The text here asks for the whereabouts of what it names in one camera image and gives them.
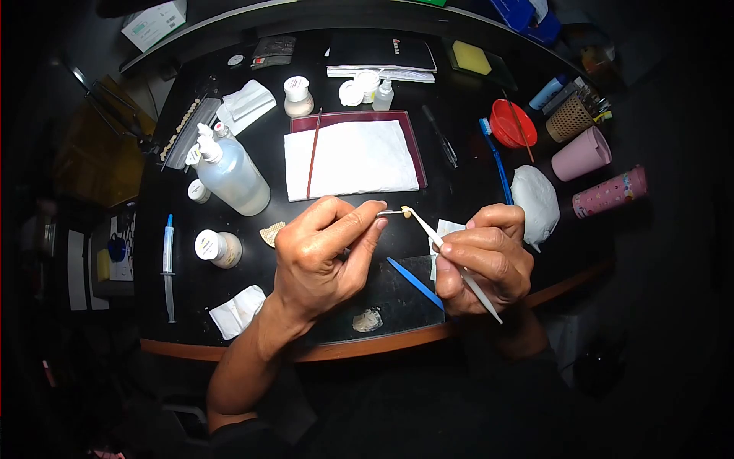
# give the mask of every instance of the yellow sponge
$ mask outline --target yellow sponge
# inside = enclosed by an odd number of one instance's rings
[[[454,41],[451,47],[454,49],[454,56],[457,58],[459,67],[481,75],[487,75],[492,71],[492,66],[481,48],[458,40]]]

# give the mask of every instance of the white paper towel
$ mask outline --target white paper towel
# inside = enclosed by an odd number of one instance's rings
[[[523,240],[540,253],[538,244],[545,242],[561,219],[556,189],[542,172],[526,165],[515,169],[510,190],[515,205],[525,211]]]
[[[224,339],[232,339],[247,328],[265,301],[263,290],[251,285],[234,298],[209,311]]]
[[[306,199],[314,131],[285,136],[288,200]],[[351,121],[319,129],[311,198],[416,191],[418,179],[400,122]]]
[[[256,80],[249,80],[239,91],[222,97],[224,103],[217,109],[217,117],[232,135],[237,135],[252,122],[273,108],[275,98]]]
[[[466,225],[462,225],[461,223],[454,223],[449,222],[448,220],[441,220],[438,219],[438,226],[436,227],[436,233],[438,233],[439,236],[442,238],[449,233],[453,233],[454,231],[461,231],[465,230]],[[428,238],[428,249],[431,251],[431,280],[436,281],[436,257],[438,256],[438,253],[433,250],[433,241],[431,238]]]

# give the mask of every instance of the black notebook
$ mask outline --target black notebook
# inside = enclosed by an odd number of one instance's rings
[[[436,62],[426,42],[418,38],[336,32],[331,40],[327,68],[388,68],[435,72]]]

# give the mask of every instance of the syringe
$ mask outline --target syringe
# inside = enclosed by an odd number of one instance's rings
[[[168,225],[163,233],[163,287],[166,292],[166,309],[168,310],[168,323],[176,323],[173,318],[173,285],[171,276],[173,258],[173,215],[168,214]]]

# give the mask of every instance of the tool holder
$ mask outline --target tool holder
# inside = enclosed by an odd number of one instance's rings
[[[545,128],[553,140],[563,143],[575,138],[594,124],[594,118],[578,100],[578,93],[574,92],[545,122]]]

